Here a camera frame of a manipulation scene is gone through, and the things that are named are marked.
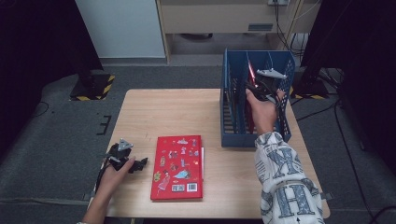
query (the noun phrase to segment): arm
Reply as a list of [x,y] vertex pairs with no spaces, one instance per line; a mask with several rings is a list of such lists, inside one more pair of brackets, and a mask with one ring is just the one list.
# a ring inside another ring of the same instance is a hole
[[[285,92],[278,91],[279,99]],[[297,152],[273,131],[276,106],[261,102],[247,90],[247,100],[258,132],[254,160],[262,183],[264,223],[324,223],[318,188],[306,178]]]
[[113,166],[106,168],[102,176],[100,188],[91,201],[90,207],[87,210],[82,222],[89,224],[100,223],[103,224],[107,212],[107,206],[110,202],[111,196],[122,182],[124,177],[128,174],[129,169],[134,164],[134,157],[129,159],[118,171]]

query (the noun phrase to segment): white sleeve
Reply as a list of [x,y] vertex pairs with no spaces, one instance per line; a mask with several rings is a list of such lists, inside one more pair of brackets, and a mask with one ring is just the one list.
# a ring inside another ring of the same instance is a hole
[[255,144],[264,224],[324,223],[318,188],[306,178],[296,151],[279,133],[265,133]]

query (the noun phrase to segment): gray floor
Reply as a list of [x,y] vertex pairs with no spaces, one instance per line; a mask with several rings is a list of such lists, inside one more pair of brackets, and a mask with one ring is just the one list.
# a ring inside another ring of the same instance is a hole
[[[76,223],[82,218],[86,205],[81,199],[93,188],[101,155],[109,144],[123,96],[129,89],[219,88],[224,48],[268,49],[264,36],[215,34],[214,37],[197,41],[179,36],[169,64],[106,64],[105,70],[116,78],[102,101],[69,101],[68,94],[78,79],[76,75],[49,84],[43,90],[44,103],[37,106],[33,118],[0,166],[0,223]],[[328,107],[337,99],[337,95],[324,100],[304,99],[292,108],[296,118],[301,118]],[[371,211],[375,214],[385,206],[396,205],[396,176],[375,152],[361,150],[360,141],[340,107],[337,107],[337,115]],[[111,116],[110,125],[105,135],[97,135],[103,130],[100,123],[106,122],[104,116]],[[369,223],[370,216],[333,109],[301,120],[299,126],[320,185],[325,193],[333,196],[328,201],[331,215],[326,223]],[[57,199],[73,205],[15,203],[16,198],[45,199],[45,202]],[[377,223],[395,223],[394,220],[396,213],[386,212]],[[181,221],[191,223],[191,220],[169,219],[146,219],[145,223]],[[258,222],[239,220],[238,223]]]

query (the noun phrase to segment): blue plastic crate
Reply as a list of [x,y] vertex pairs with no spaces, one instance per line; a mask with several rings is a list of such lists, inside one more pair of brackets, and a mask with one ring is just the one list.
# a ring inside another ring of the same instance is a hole
[[286,93],[281,102],[284,116],[278,117],[276,130],[288,142],[291,132],[286,120],[286,104],[289,100],[295,70],[292,54],[285,50],[225,50],[219,104],[221,146],[254,147],[254,141],[257,138],[256,130],[253,133],[248,131],[248,120],[245,114],[245,82],[248,80],[248,62],[252,64],[254,71],[274,68],[277,72],[286,75],[286,79],[276,79],[276,86]]

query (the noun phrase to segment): white cabinet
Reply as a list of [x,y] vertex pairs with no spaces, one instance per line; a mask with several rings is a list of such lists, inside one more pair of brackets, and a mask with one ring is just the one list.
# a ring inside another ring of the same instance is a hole
[[165,58],[155,0],[76,0],[103,58]]

